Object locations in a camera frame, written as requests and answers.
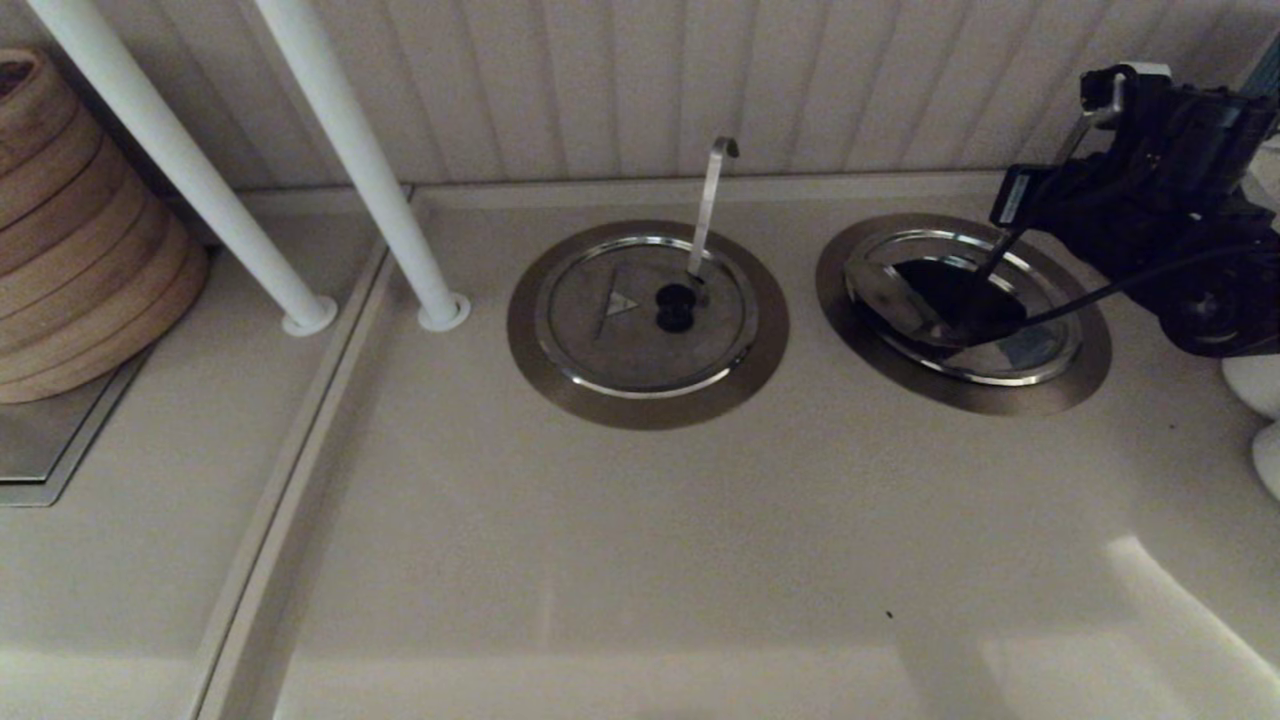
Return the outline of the stacked bamboo steamer baskets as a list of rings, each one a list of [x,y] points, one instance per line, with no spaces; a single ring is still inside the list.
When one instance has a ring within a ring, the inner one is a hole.
[[[35,47],[0,47],[0,405],[90,383],[164,336],[209,254]]]

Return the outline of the blue striped container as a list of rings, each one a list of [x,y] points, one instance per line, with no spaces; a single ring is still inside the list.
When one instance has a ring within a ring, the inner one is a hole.
[[[1280,36],[1260,55],[1242,86],[1251,96],[1280,97]]]

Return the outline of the white tissue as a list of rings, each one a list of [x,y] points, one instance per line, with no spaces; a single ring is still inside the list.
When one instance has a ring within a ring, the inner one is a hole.
[[[1249,164],[1245,196],[1280,217],[1280,135],[1265,142]]]

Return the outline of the white metal pole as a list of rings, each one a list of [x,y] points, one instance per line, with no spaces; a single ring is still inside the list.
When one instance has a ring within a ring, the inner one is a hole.
[[[447,284],[320,15],[308,0],[252,3],[413,291],[419,324],[431,333],[460,327],[471,302]]]
[[[24,0],[182,197],[284,313],[293,337],[326,329],[337,301],[315,293],[195,142],[92,0]]]

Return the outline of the flat steel counter plate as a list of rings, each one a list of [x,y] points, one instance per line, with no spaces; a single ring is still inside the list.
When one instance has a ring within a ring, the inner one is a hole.
[[[148,346],[68,393],[0,405],[0,509],[54,506],[146,361]]]

